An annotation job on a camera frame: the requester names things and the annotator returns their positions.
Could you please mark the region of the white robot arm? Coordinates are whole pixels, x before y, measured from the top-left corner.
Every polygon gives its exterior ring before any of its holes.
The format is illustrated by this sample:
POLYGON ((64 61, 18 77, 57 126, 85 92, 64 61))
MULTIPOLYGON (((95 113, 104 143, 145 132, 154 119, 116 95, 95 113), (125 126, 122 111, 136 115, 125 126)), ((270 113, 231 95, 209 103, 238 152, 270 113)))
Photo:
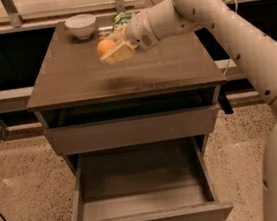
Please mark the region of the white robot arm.
MULTIPOLYGON (((134 15, 107 37, 112 46, 100 55, 106 64, 150 49, 160 40, 199 27, 208 30, 277 114, 277 41, 236 14, 222 0, 164 0, 134 15)), ((263 221, 277 221, 277 123, 263 158, 263 221)))

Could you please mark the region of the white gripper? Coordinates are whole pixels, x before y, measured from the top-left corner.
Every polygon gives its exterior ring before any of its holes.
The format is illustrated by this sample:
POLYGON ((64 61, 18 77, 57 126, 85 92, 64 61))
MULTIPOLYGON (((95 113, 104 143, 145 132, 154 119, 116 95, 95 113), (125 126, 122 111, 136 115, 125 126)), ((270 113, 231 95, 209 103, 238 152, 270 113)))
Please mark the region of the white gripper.
POLYGON ((115 42, 113 47, 106 51, 100 58, 100 61, 108 65, 117 64, 133 57, 136 46, 141 50, 147 50, 159 43, 157 35, 155 35, 151 28, 147 11, 141 11, 134 15, 127 25, 119 26, 106 39, 115 42))

